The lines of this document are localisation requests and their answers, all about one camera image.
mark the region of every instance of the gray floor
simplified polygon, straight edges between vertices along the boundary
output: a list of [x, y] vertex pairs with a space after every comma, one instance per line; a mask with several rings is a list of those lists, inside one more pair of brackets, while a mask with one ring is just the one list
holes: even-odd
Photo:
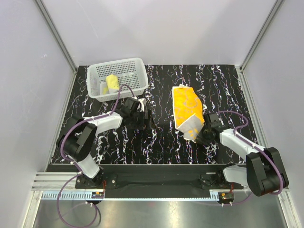
[[[244, 198], [238, 193], [236, 201]], [[61, 201], [62, 214], [80, 201]], [[236, 206], [209, 206], [215, 202], [104, 201], [98, 204], [102, 219], [98, 228], [286, 228], [277, 196], [253, 196]], [[80, 206], [64, 218], [74, 226], [84, 226], [94, 217], [94, 209]], [[58, 218], [56, 202], [42, 200], [35, 228], [66, 227]]]

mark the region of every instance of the laundry basket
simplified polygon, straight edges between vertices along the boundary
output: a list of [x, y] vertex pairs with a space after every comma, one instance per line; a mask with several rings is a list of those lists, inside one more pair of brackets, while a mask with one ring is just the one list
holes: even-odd
[[[116, 100], [118, 93], [100, 94], [100, 83], [105, 82], [105, 78], [112, 74], [118, 77], [119, 86], [127, 84], [135, 96], [142, 95], [148, 87], [148, 76], [143, 61], [140, 58], [123, 59], [89, 66], [87, 69], [89, 97], [99, 102]], [[130, 90], [124, 86], [120, 98], [131, 96]]]

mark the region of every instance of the white plastic basket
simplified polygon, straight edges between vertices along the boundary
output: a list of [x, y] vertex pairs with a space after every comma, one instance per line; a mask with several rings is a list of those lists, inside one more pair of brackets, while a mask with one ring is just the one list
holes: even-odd
[[[87, 89], [89, 97], [99, 102], [116, 100], [118, 93], [100, 95], [100, 83], [105, 82], [109, 75], [118, 77], [119, 86], [127, 84], [135, 96], [142, 95], [148, 87], [148, 76], [143, 61], [140, 58], [129, 58], [107, 63], [94, 64], [87, 69]], [[125, 86], [120, 98], [131, 97], [132, 93]]]

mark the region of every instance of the marble pattern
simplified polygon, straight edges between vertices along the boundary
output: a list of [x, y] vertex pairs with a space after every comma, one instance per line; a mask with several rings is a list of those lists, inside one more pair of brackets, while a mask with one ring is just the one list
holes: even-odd
[[[172, 87], [188, 84], [201, 99], [204, 110], [232, 110], [248, 117], [249, 112], [234, 65], [157, 65], [146, 66], [149, 87], [140, 97], [148, 100], [156, 129], [128, 130], [120, 127], [96, 136], [91, 154], [98, 164], [205, 164], [242, 163], [230, 149], [218, 144], [197, 145], [183, 139], [174, 128]], [[87, 66], [80, 66], [63, 126], [72, 114], [95, 116], [112, 109], [114, 101], [100, 103], [87, 94]], [[224, 123], [243, 124], [238, 116], [222, 115]], [[240, 131], [257, 142], [253, 125]], [[56, 148], [51, 163], [66, 163]]]

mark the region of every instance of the white wall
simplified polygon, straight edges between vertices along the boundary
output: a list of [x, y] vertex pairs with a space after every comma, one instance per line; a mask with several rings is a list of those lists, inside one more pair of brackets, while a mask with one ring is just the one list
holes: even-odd
[[286, 0], [245, 74], [269, 145], [282, 156], [304, 225], [304, 1]]
[[43, 0], [77, 65], [240, 65], [275, 0]]
[[0, 7], [0, 223], [21, 226], [46, 165], [72, 71], [33, 0]]

